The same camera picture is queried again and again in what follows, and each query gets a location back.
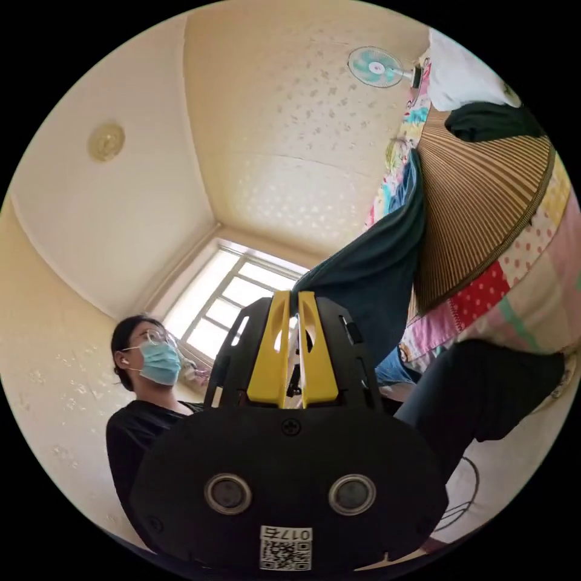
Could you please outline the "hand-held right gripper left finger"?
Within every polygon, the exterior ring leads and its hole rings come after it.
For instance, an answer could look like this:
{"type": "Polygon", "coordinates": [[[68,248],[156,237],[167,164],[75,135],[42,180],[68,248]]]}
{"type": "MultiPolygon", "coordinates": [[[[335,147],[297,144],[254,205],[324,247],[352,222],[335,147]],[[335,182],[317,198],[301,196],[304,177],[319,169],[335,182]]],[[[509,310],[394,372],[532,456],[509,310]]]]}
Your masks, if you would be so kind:
{"type": "Polygon", "coordinates": [[[253,404],[284,406],[287,390],[290,292],[274,293],[246,391],[253,404]]]}

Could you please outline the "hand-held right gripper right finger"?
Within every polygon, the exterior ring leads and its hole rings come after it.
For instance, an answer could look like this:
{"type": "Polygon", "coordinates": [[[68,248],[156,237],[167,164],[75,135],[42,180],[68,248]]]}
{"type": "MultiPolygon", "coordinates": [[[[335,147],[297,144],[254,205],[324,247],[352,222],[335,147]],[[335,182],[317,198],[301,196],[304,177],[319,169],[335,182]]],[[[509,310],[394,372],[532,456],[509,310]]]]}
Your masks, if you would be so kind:
{"type": "Polygon", "coordinates": [[[298,294],[298,323],[303,408],[335,402],[338,386],[313,292],[298,294]]]}

